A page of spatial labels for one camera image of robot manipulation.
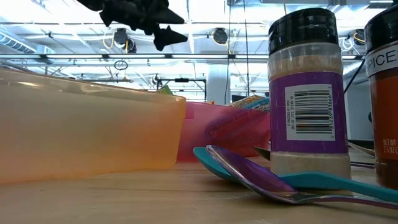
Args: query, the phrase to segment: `spice jar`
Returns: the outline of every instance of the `spice jar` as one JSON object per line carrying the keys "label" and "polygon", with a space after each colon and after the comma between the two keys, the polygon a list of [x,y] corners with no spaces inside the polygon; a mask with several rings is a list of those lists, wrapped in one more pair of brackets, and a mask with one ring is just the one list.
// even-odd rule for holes
{"label": "spice jar", "polygon": [[377,180],[398,189],[398,6],[368,22],[365,41]]}
{"label": "spice jar", "polygon": [[292,12],[269,29],[271,171],[351,177],[335,15]]}

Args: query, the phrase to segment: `purple label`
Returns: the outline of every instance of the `purple label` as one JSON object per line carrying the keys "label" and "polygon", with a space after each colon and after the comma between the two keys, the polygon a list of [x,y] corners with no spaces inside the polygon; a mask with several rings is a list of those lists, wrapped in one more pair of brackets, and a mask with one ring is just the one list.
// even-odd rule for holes
{"label": "purple label", "polygon": [[343,76],[305,72],[269,84],[272,151],[347,153]]}

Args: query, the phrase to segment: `white wall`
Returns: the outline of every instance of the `white wall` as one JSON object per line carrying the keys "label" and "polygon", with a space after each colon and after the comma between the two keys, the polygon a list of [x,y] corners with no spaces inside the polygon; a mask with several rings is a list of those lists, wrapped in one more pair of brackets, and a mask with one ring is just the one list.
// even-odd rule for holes
{"label": "white wall", "polygon": [[345,95],[348,139],[373,139],[369,83],[351,85]]}

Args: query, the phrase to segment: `teal spoon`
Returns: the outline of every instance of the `teal spoon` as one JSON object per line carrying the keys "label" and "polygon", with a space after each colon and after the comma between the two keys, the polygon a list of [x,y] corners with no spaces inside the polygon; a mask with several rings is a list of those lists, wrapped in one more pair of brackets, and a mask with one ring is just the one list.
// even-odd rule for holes
{"label": "teal spoon", "polygon": [[[213,174],[222,179],[239,183],[231,174],[221,167],[204,147],[193,149],[194,155]],[[335,175],[323,172],[301,172],[279,176],[283,181],[293,188],[301,189],[322,189],[322,190],[349,190],[358,194],[367,195],[388,202],[398,202],[398,190],[391,190],[384,187],[365,184],[355,180],[344,179]]]}

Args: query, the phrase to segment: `orange plastic container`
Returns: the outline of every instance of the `orange plastic container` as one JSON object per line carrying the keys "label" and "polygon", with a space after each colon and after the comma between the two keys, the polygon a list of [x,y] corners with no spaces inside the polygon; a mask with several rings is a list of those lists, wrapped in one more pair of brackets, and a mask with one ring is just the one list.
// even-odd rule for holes
{"label": "orange plastic container", "polygon": [[185,99],[0,70],[0,183],[175,164]]}
{"label": "orange plastic container", "polygon": [[268,113],[187,102],[177,161],[196,161],[193,148],[209,144],[256,156],[253,147],[268,148],[270,134]]}

